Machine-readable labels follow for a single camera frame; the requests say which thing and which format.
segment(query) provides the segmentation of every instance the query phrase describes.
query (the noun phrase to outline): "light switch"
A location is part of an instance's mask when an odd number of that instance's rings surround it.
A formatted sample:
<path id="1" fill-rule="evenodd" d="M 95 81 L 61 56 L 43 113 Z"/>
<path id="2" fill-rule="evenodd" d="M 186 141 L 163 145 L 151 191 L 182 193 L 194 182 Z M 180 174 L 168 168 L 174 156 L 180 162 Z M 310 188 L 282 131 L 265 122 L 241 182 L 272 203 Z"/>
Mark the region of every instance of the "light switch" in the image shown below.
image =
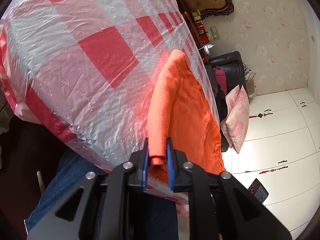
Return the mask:
<path id="1" fill-rule="evenodd" d="M 214 40 L 218 40 L 220 39 L 220 34 L 218 32 L 218 29 L 216 26 L 212 26 L 210 27 L 211 33 L 212 33 L 212 37 Z"/>

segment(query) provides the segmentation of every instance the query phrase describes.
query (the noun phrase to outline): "person's leg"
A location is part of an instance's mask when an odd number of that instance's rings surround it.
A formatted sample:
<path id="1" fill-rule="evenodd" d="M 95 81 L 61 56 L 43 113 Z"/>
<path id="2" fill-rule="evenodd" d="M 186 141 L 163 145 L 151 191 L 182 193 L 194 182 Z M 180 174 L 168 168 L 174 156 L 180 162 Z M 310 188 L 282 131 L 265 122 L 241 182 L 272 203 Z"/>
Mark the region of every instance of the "person's leg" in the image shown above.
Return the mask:
<path id="1" fill-rule="evenodd" d="M 26 219 L 30 231 L 41 218 L 89 171 L 102 174 L 98 167 L 71 149 L 63 154 L 57 175 L 50 182 L 37 207 Z M 134 239 L 178 240 L 178 219 L 175 202 L 146 193 L 132 194 L 130 222 L 134 227 Z"/>
<path id="2" fill-rule="evenodd" d="M 96 174 L 103 170 L 93 165 L 85 158 L 68 148 L 59 162 L 57 174 L 45 189 L 38 205 L 26 219 L 29 232 L 40 219 L 89 171 Z"/>
<path id="3" fill-rule="evenodd" d="M 146 193 L 131 194 L 133 240 L 179 240 L 176 203 Z"/>

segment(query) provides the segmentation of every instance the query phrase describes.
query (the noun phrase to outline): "blue gripper pad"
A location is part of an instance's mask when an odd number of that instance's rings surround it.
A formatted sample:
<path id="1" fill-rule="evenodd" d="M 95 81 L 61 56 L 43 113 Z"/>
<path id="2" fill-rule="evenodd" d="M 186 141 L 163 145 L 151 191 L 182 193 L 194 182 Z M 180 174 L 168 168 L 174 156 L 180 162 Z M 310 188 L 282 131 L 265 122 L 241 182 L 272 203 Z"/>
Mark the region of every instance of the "blue gripper pad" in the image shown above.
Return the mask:
<path id="1" fill-rule="evenodd" d="M 149 160 L 149 150 L 146 150 L 146 155 L 144 156 L 143 168 L 142 168 L 142 190 L 145 191 L 147 180 L 148 180 L 148 160 Z"/>
<path id="2" fill-rule="evenodd" d="M 171 191 L 174 189 L 174 169 L 172 164 L 172 153 L 169 142 L 167 140 L 167 169 L 168 169 L 168 182 Z"/>

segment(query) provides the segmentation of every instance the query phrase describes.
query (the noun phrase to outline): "orange towel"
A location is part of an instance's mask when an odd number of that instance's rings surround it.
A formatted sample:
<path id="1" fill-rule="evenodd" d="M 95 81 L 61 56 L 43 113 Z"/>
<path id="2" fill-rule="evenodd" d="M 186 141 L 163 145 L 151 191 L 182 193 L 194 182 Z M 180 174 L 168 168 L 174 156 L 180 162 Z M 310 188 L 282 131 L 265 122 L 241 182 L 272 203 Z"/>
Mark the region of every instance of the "orange towel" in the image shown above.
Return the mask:
<path id="1" fill-rule="evenodd" d="M 225 171 L 221 135 L 186 55 L 174 50 L 158 77 L 148 112 L 150 173 L 166 181 L 166 139 L 206 171 Z"/>

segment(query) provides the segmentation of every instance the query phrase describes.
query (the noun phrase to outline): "floral wallpaper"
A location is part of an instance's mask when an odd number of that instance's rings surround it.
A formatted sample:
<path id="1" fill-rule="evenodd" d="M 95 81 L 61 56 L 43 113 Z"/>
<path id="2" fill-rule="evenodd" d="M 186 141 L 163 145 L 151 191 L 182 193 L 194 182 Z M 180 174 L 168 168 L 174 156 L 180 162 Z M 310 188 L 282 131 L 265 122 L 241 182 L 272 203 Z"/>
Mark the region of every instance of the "floral wallpaper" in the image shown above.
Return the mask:
<path id="1" fill-rule="evenodd" d="M 257 75 L 257 95 L 308 85 L 308 31 L 298 0 L 232 0 L 228 16 L 208 17 L 204 27 L 216 26 L 219 40 L 214 56 L 238 50 L 242 61 Z"/>

